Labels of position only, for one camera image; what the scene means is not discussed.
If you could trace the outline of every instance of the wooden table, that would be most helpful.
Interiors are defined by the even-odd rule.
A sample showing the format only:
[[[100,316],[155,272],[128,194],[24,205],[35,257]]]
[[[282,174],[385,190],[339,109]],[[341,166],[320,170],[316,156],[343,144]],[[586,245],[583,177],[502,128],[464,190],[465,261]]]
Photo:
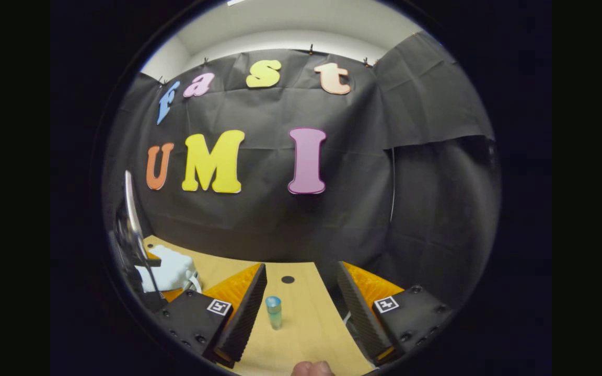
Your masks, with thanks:
[[[161,244],[190,255],[204,290],[257,264],[186,250],[155,236],[146,238],[144,244]],[[232,371],[257,376],[289,375],[300,361],[327,361],[337,376],[372,371],[331,301],[315,264],[265,264],[268,285],[264,297],[275,295],[282,300],[282,329],[275,331],[271,327],[262,302],[243,357]],[[284,276],[294,277],[294,282],[283,283]]]

